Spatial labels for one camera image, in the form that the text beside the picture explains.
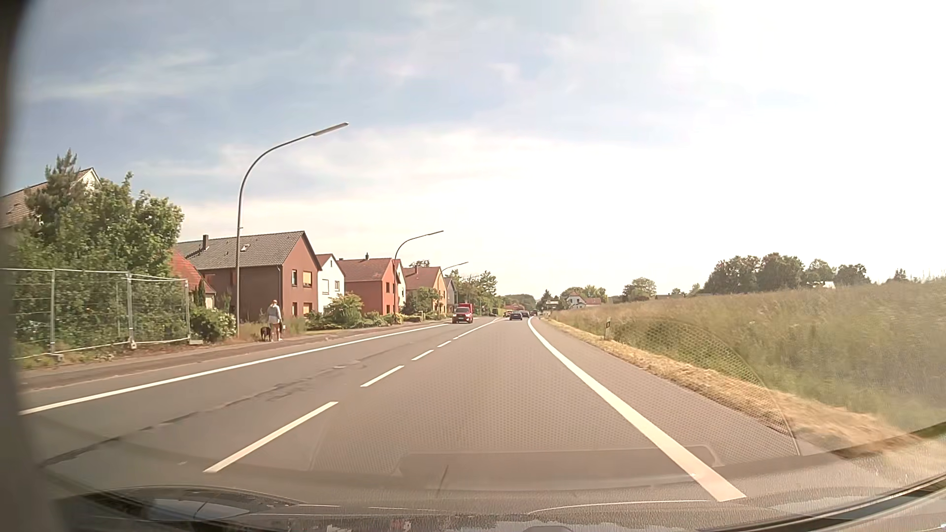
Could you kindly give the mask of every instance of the tall dry grass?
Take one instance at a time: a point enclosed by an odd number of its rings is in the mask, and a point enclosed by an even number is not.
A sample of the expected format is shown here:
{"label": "tall dry grass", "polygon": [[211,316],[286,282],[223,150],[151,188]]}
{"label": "tall dry grass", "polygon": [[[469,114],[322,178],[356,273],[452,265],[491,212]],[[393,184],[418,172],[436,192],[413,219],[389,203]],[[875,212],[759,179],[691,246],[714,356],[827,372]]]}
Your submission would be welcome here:
{"label": "tall dry grass", "polygon": [[676,360],[876,414],[946,420],[946,281],[667,299],[552,318]]}

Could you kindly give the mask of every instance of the house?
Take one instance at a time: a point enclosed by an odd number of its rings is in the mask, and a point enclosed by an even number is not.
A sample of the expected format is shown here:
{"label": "house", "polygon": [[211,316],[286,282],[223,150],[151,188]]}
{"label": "house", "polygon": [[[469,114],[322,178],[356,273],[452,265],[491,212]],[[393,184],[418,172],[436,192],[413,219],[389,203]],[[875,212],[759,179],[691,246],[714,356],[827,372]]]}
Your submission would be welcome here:
{"label": "house", "polygon": [[446,276],[444,277],[444,287],[447,296],[445,300],[447,302],[447,312],[453,312],[454,306],[457,304],[457,288],[453,284],[453,277]]}
{"label": "house", "polygon": [[316,255],[315,260],[319,264],[319,272],[315,277],[315,284],[319,287],[315,311],[321,314],[333,298],[345,294],[345,274],[337,264],[339,260],[330,253]]}
{"label": "house", "polygon": [[407,288],[404,284],[404,268],[401,266],[401,259],[394,260],[394,280],[397,283],[397,302],[395,307],[398,312],[404,308],[404,302],[407,301]]}
{"label": "house", "polygon": [[214,308],[214,300],[217,295],[217,291],[214,290],[214,287],[207,284],[207,281],[203,279],[203,276],[200,272],[197,271],[197,268],[184,258],[184,255],[181,254],[177,249],[171,250],[171,272],[182,279],[187,279],[187,291],[193,295],[200,285],[203,285],[203,305],[208,309]]}
{"label": "house", "polygon": [[[304,316],[319,303],[315,280],[319,263],[305,231],[240,236],[239,319],[255,321],[275,299],[283,316]],[[218,307],[229,305],[237,284],[237,239],[178,242],[175,246],[217,293]]]}
{"label": "house", "polygon": [[[82,184],[86,188],[92,188],[101,183],[101,180],[98,178],[95,168],[86,168],[79,170],[76,183]],[[4,239],[9,237],[13,225],[29,215],[29,209],[26,207],[27,192],[36,192],[44,188],[46,188],[45,181],[0,197],[0,232],[3,233]]]}
{"label": "house", "polygon": [[416,291],[421,287],[433,288],[439,294],[439,297],[430,305],[431,312],[447,311],[447,285],[444,282],[444,273],[440,266],[414,266],[408,268],[404,273],[404,282],[407,285],[407,293]]}
{"label": "house", "polygon": [[362,312],[397,311],[397,277],[391,258],[369,258],[366,253],[364,258],[340,258],[337,263],[345,275],[345,289],[361,298]]}
{"label": "house", "polygon": [[601,305],[601,297],[584,297],[578,292],[570,293],[565,300],[569,302],[570,309],[583,309],[584,307]]}

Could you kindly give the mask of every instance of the construction fence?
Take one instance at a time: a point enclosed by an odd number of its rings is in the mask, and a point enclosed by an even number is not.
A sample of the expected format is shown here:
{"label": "construction fence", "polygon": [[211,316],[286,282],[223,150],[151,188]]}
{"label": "construction fence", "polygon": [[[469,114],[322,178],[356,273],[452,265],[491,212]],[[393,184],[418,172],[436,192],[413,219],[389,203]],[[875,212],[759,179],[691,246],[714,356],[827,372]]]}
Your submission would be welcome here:
{"label": "construction fence", "polygon": [[186,279],[63,269],[0,274],[12,291],[16,359],[190,338]]}

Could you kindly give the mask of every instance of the asphalt road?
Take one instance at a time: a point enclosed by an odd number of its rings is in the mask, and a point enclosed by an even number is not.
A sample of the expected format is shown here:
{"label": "asphalt road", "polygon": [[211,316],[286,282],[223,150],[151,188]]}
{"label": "asphalt road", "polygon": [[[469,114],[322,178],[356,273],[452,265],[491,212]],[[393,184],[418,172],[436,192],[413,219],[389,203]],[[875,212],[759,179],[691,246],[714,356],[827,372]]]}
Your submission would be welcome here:
{"label": "asphalt road", "polygon": [[[536,318],[268,348],[21,401],[57,495],[173,484],[324,504],[718,504],[810,485],[764,468],[818,452]],[[821,467],[845,486],[896,486]]]}

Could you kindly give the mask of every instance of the dark car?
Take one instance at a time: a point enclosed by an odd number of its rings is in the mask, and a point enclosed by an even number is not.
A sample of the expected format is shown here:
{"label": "dark car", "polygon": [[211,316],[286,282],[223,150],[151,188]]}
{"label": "dark car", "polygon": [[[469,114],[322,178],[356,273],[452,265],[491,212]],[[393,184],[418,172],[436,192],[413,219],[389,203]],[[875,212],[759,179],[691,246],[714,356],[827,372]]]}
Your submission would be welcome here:
{"label": "dark car", "polygon": [[468,307],[459,307],[453,312],[453,323],[473,323],[473,310]]}

